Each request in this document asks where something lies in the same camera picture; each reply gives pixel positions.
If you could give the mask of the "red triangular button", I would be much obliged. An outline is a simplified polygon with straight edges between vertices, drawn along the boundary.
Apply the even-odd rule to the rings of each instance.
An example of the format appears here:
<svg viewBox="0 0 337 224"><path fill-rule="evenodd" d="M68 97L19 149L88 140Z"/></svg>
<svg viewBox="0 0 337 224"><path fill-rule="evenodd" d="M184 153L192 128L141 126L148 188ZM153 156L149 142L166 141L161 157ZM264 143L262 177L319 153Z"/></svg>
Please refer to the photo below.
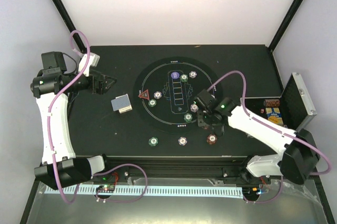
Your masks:
<svg viewBox="0 0 337 224"><path fill-rule="evenodd" d="M138 97L141 98L141 99L150 100L149 90L146 89L145 91L141 92L141 93L138 95Z"/></svg>

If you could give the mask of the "purple round button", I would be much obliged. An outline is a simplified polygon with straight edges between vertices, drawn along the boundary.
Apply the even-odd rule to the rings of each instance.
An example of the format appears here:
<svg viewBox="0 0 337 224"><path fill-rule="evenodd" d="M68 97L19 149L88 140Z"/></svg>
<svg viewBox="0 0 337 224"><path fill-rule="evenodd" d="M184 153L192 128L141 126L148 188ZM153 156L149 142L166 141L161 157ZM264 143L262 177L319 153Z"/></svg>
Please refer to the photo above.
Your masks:
<svg viewBox="0 0 337 224"><path fill-rule="evenodd" d="M172 79L179 79L180 78L180 73L179 72L171 72L170 77Z"/></svg>

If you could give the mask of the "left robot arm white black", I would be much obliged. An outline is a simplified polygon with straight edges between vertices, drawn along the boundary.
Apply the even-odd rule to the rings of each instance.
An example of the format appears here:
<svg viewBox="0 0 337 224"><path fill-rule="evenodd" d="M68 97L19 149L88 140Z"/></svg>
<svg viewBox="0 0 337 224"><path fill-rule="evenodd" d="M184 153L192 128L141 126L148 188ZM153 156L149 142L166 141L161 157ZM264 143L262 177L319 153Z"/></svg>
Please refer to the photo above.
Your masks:
<svg viewBox="0 0 337 224"><path fill-rule="evenodd" d="M100 181L112 178L113 168L105 164L103 155L77 157L68 128L69 94L88 90L102 95L116 79L96 70L100 57L84 54L74 73L68 74L64 54L48 52L41 55L43 69L31 83L43 128L43 156L34 169L35 178L57 190L89 181L95 175Z"/></svg>

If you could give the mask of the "green chip stack source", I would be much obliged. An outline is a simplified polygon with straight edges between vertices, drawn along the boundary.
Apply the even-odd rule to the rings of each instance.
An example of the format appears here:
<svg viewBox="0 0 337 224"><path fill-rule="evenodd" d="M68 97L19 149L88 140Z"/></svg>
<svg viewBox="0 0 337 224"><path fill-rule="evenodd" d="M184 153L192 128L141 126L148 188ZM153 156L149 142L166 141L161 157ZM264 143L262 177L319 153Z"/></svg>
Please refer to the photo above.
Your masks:
<svg viewBox="0 0 337 224"><path fill-rule="evenodd" d="M158 144L158 138L156 137L151 137L149 140L148 140L148 144L151 146L151 147L154 147Z"/></svg>

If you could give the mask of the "green chips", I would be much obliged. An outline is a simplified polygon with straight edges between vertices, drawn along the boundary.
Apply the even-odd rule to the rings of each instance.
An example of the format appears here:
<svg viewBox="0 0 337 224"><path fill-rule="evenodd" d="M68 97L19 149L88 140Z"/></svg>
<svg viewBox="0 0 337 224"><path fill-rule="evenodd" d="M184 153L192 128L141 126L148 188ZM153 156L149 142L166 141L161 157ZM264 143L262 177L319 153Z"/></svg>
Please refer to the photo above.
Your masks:
<svg viewBox="0 0 337 224"><path fill-rule="evenodd" d="M157 104L157 101L155 99L150 99L148 101L148 106L149 107L154 107L154 106L156 106L156 104Z"/></svg>
<svg viewBox="0 0 337 224"><path fill-rule="evenodd" d="M184 121L185 121L185 122L189 123L189 122L192 121L192 119L193 119L193 116L192 116L190 113L186 113L186 114L184 115Z"/></svg>
<svg viewBox="0 0 337 224"><path fill-rule="evenodd" d="M186 75L186 74L182 74L181 76L180 76L180 80L181 80L181 82L183 82L183 83L186 83L187 81L188 81L188 75Z"/></svg>

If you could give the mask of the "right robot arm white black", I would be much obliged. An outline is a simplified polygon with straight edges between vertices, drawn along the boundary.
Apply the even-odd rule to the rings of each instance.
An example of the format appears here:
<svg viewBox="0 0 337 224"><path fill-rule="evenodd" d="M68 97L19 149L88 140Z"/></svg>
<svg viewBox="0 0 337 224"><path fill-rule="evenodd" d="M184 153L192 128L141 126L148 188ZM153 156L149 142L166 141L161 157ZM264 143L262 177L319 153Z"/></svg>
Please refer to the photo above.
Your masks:
<svg viewBox="0 0 337 224"><path fill-rule="evenodd" d="M258 177L283 176L302 185L320 160L312 134L306 129L284 128L246 109L230 98L217 100L207 90L194 99L202 118L199 127L229 126L240 130L274 151L267 156L253 156L239 171L240 179L250 184Z"/></svg>

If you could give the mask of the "brown orange chip stack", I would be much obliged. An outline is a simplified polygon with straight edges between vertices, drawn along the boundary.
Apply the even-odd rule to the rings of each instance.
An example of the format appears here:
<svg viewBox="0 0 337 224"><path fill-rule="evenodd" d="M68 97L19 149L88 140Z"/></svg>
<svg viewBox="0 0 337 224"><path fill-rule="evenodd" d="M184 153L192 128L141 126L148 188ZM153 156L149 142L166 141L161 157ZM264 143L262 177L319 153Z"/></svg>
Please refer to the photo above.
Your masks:
<svg viewBox="0 0 337 224"><path fill-rule="evenodd" d="M213 145L217 142L217 136L213 135L213 134L210 134L210 135L208 135L206 141L207 141L208 144Z"/></svg>

